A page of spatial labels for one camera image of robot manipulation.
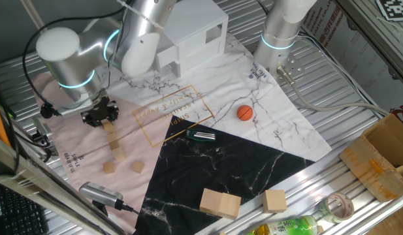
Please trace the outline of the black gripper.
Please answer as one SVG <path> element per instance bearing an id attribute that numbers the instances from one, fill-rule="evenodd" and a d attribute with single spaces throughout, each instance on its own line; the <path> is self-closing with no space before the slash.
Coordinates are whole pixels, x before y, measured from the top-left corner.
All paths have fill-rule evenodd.
<path id="1" fill-rule="evenodd" d="M 91 110 L 81 113 L 83 123 L 91 127 L 100 127 L 104 120 L 116 121 L 120 109 L 116 101 L 111 101 L 108 97 L 103 97 Z"/>

